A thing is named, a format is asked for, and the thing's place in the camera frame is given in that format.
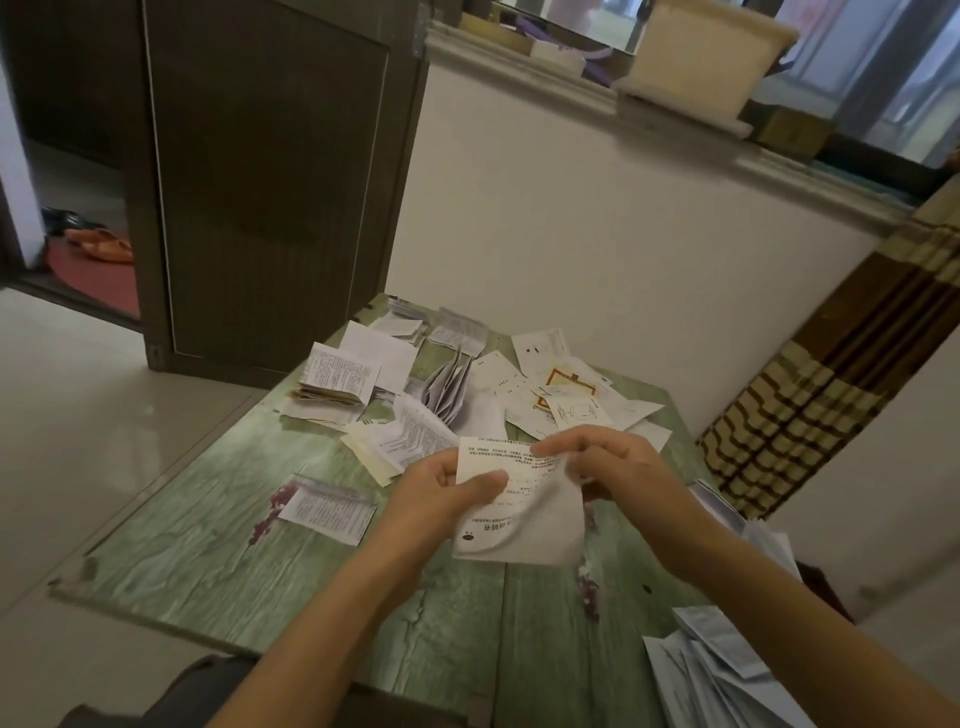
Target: white wall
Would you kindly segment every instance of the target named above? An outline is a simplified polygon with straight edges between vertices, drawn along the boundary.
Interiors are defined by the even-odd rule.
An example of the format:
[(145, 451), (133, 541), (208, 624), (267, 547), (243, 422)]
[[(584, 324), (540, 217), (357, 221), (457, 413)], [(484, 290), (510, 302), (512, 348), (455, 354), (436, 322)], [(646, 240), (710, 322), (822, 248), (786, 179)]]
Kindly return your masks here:
[(863, 629), (960, 702), (960, 329), (775, 513)]
[(387, 291), (561, 326), (697, 434), (879, 241), (729, 167), (434, 61)]
[(0, 181), (7, 197), (13, 230), (28, 268), (43, 259), (43, 224), (36, 201), (30, 168), (23, 153), (20, 129), (13, 109), (13, 96), (7, 71), (0, 61)]

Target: window sill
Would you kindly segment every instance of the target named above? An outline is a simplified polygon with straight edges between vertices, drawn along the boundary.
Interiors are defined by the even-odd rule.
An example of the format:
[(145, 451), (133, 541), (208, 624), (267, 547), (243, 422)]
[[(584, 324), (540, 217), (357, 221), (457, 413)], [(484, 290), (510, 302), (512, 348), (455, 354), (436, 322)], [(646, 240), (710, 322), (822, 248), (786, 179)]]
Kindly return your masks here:
[(521, 89), (533, 90), (547, 101), (610, 125), (615, 133), (639, 133), (658, 140), (682, 143), (703, 153), (707, 161), (754, 178), (785, 192), (806, 196), (848, 213), (861, 224), (889, 232), (914, 211), (892, 196), (855, 182), (811, 169), (805, 164), (740, 141), (673, 111), (635, 99), (618, 100), (611, 89), (566, 76), (543, 61), (521, 56), (496, 43), (432, 21), (426, 45), (431, 60), (444, 59), (480, 71)]

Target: diagram on paper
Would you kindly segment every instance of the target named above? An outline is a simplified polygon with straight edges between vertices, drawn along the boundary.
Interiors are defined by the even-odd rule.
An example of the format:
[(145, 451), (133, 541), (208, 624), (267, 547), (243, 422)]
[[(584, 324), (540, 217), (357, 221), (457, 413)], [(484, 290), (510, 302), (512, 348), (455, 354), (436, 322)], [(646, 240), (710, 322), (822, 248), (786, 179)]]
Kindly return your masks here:
[(547, 397), (546, 400), (559, 429), (577, 425), (611, 425), (613, 422), (593, 397), (560, 395)]

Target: brown box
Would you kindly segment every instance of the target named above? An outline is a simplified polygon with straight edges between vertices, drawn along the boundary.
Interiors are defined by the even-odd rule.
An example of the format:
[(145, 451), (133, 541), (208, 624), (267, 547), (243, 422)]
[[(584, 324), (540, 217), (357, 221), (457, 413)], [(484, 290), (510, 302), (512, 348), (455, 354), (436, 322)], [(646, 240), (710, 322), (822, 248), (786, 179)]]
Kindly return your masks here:
[(797, 161), (811, 162), (833, 133), (833, 122), (819, 116), (749, 102), (740, 120), (754, 127), (750, 139), (760, 146)]

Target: white floor tile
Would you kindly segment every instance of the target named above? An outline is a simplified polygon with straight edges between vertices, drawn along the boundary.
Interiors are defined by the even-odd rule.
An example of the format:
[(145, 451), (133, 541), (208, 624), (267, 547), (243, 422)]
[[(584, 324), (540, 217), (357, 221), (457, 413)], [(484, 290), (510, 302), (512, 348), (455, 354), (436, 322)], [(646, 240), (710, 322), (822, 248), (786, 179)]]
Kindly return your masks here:
[(37, 588), (0, 619), (0, 725), (53, 728), (82, 703), (141, 715), (185, 667), (212, 652)]
[(0, 291), (0, 725), (142, 712), (209, 649), (46, 596), (46, 581), (263, 394), (147, 369), (142, 337)]

